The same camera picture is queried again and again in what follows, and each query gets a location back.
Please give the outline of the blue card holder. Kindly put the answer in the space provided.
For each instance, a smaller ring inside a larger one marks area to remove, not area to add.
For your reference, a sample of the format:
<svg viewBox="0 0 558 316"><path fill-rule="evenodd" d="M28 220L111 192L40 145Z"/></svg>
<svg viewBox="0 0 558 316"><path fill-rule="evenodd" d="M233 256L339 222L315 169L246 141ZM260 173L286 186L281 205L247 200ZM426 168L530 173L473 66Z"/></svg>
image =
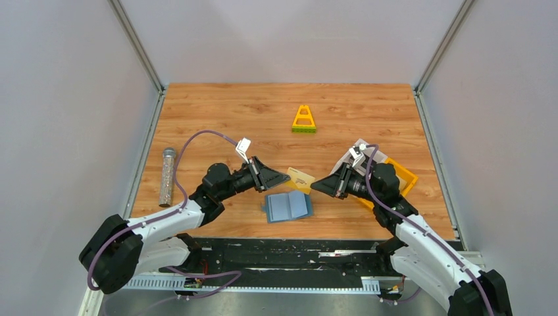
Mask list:
<svg viewBox="0 0 558 316"><path fill-rule="evenodd" d="M266 195L261 209L268 223L304 219L314 213L310 195L300 191Z"/></svg>

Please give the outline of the gold credit card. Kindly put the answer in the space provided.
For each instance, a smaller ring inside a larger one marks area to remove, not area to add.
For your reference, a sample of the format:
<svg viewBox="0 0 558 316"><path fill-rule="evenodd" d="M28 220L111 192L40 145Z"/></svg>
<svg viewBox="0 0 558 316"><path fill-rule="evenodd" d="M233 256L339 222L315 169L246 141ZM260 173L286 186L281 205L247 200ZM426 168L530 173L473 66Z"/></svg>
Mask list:
<svg viewBox="0 0 558 316"><path fill-rule="evenodd" d="M315 177L293 167L288 167L286 174L290 177L290 179L284 183L287 187L307 195L311 193L311 184L316 180Z"/></svg>

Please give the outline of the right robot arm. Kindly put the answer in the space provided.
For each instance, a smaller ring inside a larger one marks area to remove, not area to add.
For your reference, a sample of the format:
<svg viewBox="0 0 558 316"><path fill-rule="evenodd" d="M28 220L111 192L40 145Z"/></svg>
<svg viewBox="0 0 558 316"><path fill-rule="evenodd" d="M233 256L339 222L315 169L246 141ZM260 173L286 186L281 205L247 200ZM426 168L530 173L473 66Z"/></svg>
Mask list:
<svg viewBox="0 0 558 316"><path fill-rule="evenodd" d="M503 276L471 263L430 228L401 195L393 165L377 163L360 174L342 163L311 189L333 198L371 201L376 220L393 235L380 246L388 266L414 281L448 315L512 315Z"/></svg>

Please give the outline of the yellow plastic bin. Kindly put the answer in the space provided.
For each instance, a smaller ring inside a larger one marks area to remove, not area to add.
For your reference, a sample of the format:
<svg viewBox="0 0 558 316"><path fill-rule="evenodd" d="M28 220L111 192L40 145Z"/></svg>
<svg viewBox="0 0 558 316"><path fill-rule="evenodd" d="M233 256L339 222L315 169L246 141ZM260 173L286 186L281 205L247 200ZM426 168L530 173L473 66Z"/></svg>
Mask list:
<svg viewBox="0 0 558 316"><path fill-rule="evenodd" d="M362 167L360 169L362 169L362 171L365 171L367 161L368 159L365 162L363 162L363 164L361 165ZM406 195L413 189L413 187L417 183L417 180L419 179L418 176L412 173L411 171L409 171L408 169L406 169L405 167L403 167L401 164L399 164L391 157L381 159L380 163L391 164L394 166L395 174L399 179L399 191L403 197L406 197ZM374 166L375 164L377 164L376 160L373 161L372 166ZM373 204L371 201L359 197L356 197L356 199L361 204L365 205L367 208L372 210Z"/></svg>

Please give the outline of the yellow green toy block stand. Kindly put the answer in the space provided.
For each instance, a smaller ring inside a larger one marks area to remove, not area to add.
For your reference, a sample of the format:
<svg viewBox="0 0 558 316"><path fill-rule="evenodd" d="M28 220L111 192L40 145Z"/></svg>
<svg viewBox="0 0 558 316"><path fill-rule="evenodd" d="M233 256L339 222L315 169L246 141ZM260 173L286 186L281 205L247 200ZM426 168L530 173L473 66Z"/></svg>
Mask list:
<svg viewBox="0 0 558 316"><path fill-rule="evenodd" d="M293 133L315 134L317 126L308 105L300 105L292 123Z"/></svg>

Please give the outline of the white plastic bin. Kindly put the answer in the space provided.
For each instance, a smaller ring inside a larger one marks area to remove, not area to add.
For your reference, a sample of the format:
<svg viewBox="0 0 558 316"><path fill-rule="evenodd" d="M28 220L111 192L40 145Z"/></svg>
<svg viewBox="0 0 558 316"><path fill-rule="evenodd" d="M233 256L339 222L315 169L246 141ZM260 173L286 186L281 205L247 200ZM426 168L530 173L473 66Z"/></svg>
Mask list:
<svg viewBox="0 0 558 316"><path fill-rule="evenodd" d="M364 141L363 139L359 138L353 145L349 147L349 149L337 161L337 163L332 168L330 174L333 174L339 167L341 167L342 163L348 163L349 165L352 165L354 163L355 158L350 152L350 150L353 149L354 147L356 147L357 149L360 149L361 147L365 147L365 149L362 150L362 154L364 155L365 158L360 160L360 164L354 167L356 172L362 176L365 175L367 162L370 156L373 154L373 151L375 151L375 154L373 155L372 158L373 160L372 166L378 163L385 163L388 159L388 156L379 150L379 146L377 144L370 144Z"/></svg>

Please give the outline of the clear glitter tube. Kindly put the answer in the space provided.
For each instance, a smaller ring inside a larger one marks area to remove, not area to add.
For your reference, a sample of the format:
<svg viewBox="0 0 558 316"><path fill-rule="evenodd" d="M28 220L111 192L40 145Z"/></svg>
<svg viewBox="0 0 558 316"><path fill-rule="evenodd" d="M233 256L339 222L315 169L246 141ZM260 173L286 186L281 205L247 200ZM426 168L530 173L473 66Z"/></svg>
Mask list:
<svg viewBox="0 0 558 316"><path fill-rule="evenodd" d="M161 183L159 188L160 207L170 207L172 203L175 158L176 150L174 148L167 147L163 150Z"/></svg>

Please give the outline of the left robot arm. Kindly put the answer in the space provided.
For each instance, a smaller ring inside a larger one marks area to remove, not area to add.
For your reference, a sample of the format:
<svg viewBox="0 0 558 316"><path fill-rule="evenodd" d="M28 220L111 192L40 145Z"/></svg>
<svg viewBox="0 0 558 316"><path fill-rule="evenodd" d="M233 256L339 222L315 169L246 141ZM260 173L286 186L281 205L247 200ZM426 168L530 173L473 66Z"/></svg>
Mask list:
<svg viewBox="0 0 558 316"><path fill-rule="evenodd" d="M182 265L191 248L177 237L178 233L214 221L225 210L224 200L228 198L250 189L264 192L290 178L256 156L237 171L215 163L194 193L179 204L144 217L107 217L78 256L88 272L89 289L112 294L135 275Z"/></svg>

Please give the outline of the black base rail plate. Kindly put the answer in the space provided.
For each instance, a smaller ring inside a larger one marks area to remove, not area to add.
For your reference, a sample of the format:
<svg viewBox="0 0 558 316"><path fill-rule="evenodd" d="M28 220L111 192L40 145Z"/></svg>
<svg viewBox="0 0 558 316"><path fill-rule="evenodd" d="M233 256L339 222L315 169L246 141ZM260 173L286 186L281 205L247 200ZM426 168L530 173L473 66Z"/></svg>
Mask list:
<svg viewBox="0 0 558 316"><path fill-rule="evenodd" d="M365 279L372 279L385 291L404 288L408 281L376 251L381 240L182 239L193 252L175 269L209 275L239 271L233 288L356 290L364 287Z"/></svg>

